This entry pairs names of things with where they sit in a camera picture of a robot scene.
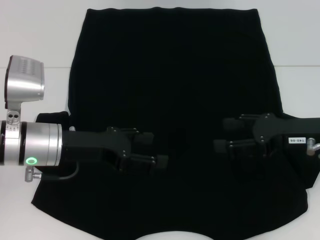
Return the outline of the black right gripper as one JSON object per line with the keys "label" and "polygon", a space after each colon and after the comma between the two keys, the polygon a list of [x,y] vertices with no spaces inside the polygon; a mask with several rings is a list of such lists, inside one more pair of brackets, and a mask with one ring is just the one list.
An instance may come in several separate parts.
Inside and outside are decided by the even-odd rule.
{"label": "black right gripper", "polygon": [[313,158],[320,156],[319,118],[280,118],[266,113],[256,119],[255,114],[241,114],[236,118],[224,118],[226,131],[250,129],[254,139],[215,139],[214,151],[231,159],[265,158],[280,150],[285,154]]}

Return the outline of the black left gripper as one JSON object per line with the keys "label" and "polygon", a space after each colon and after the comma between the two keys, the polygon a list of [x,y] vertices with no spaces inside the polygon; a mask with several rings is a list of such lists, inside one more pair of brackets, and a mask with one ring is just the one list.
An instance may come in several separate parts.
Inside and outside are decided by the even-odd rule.
{"label": "black left gripper", "polygon": [[168,155],[132,154],[136,146],[151,146],[152,132],[134,130],[132,138],[116,127],[103,132],[64,131],[62,134],[62,163],[108,163],[126,174],[163,174],[167,171]]}

